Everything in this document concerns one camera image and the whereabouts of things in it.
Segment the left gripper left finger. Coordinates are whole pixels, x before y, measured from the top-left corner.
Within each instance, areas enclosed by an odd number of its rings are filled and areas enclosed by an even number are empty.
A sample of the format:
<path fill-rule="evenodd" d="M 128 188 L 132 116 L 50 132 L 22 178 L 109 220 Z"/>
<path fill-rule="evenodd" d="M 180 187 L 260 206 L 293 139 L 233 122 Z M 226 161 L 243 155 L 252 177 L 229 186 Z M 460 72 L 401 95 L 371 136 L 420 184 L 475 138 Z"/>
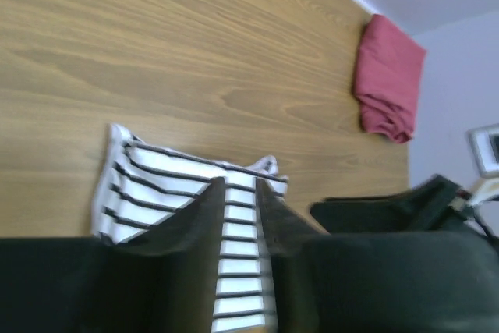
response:
<path fill-rule="evenodd" d="M 225 180 L 118 248 L 159 262 L 149 332 L 210 332 L 218 282 Z"/>

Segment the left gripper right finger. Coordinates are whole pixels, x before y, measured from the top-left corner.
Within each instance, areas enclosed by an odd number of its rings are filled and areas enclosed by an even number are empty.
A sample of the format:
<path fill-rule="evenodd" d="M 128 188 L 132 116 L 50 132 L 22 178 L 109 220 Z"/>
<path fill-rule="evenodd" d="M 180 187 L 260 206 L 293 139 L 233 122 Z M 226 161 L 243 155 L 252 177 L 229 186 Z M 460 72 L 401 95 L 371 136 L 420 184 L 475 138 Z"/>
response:
<path fill-rule="evenodd" d="M 330 332 L 328 269 L 317 253 L 321 234 L 258 179 L 257 208 L 271 258 L 280 332 Z"/>

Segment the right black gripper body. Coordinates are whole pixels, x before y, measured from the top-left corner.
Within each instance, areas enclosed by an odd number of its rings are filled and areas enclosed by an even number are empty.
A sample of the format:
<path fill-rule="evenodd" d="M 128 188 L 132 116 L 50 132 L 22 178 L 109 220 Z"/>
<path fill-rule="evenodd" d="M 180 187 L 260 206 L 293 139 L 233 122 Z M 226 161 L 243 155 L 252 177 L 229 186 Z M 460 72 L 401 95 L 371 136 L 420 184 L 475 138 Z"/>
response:
<path fill-rule="evenodd" d="M 464 189 L 442 175 L 400 193 L 372 197 L 328 197 L 312 204 L 311 216 L 332 236 L 367 237 L 452 232 L 482 238 L 467 224 Z"/>

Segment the striped white tank top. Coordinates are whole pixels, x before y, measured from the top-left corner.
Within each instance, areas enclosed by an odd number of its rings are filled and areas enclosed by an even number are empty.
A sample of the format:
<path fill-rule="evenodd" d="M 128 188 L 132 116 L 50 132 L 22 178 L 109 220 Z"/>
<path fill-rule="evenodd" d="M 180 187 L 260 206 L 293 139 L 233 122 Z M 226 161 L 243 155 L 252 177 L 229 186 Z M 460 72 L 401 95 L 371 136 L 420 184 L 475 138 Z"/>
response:
<path fill-rule="evenodd" d="M 257 179 L 279 197 L 288 189 L 274 156 L 247 167 L 204 159 L 148 144 L 114 123 L 92 202 L 92 233 L 127 243 L 182 210 L 215 177 L 224 178 L 226 191 L 211 331 L 276 331 L 271 264 L 256 207 Z"/>

